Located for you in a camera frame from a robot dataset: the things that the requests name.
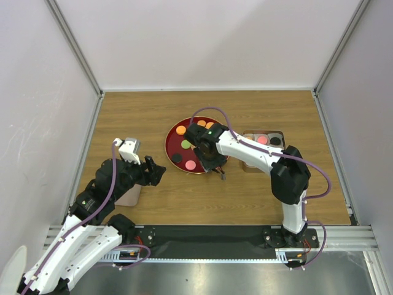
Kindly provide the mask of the green macaron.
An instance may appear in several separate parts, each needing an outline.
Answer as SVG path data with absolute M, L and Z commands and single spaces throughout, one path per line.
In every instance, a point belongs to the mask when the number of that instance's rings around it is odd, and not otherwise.
M 183 140 L 182 142 L 181 142 L 181 147 L 183 148 L 183 149 L 188 149 L 188 148 L 190 148 L 191 147 L 191 143 L 189 142 L 189 141 L 187 141 L 187 140 Z

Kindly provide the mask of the gold tin lid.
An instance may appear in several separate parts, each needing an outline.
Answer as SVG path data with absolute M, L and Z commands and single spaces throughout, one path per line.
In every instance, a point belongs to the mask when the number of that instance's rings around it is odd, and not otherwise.
M 115 202 L 115 205 L 124 207 L 136 206 L 138 204 L 141 188 L 141 185 L 136 184 L 133 188 L 129 189 L 124 195 L 122 195 Z

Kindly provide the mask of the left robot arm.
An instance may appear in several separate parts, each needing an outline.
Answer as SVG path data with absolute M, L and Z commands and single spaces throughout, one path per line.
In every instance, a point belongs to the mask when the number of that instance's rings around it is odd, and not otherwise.
M 77 282 L 108 252 L 129 248 L 133 264 L 151 255 L 139 243 L 134 222 L 122 214 L 110 218 L 87 246 L 83 242 L 115 208 L 115 203 L 135 185 L 156 186 L 166 168 L 150 156 L 141 163 L 107 159 L 77 197 L 63 226 L 43 257 L 21 278 L 18 294 L 69 294 Z

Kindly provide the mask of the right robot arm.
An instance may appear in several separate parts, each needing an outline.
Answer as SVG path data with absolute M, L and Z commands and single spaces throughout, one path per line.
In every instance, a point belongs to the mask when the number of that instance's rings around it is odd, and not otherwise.
M 281 202 L 283 222 L 281 238 L 287 246 L 296 247 L 305 239 L 302 201 L 311 173 L 302 162 L 298 149 L 270 147 L 247 139 L 228 127 L 214 123 L 211 128 L 192 123 L 184 138 L 194 145 L 194 153 L 204 171 L 218 172 L 227 157 L 246 162 L 270 177 L 271 191 Z

